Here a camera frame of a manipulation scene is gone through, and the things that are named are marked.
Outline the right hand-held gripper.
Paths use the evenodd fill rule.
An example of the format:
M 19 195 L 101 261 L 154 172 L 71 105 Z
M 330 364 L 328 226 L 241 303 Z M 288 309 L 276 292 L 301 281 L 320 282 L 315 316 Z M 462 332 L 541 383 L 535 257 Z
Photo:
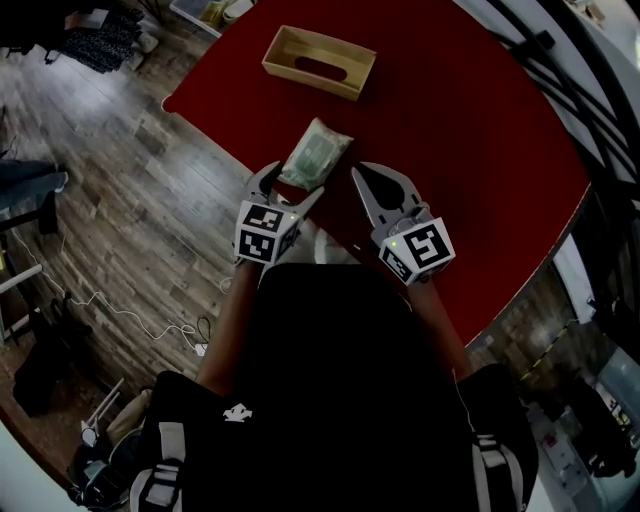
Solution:
M 374 228 L 371 238 L 379 248 L 378 258 L 404 285 L 428 281 L 456 257 L 443 219 L 421 202 L 406 175 L 382 164 L 359 162 L 351 176 Z M 384 223 L 386 212 L 402 214 Z

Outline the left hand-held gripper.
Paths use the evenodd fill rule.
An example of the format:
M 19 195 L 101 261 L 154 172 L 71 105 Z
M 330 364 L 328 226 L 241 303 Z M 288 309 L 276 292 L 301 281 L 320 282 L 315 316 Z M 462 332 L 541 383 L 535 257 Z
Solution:
M 236 221 L 234 255 L 238 260 L 275 264 L 296 242 L 301 219 L 321 198 L 324 186 L 299 203 L 270 199 L 273 185 L 282 171 L 280 161 L 266 165 L 248 181 Z

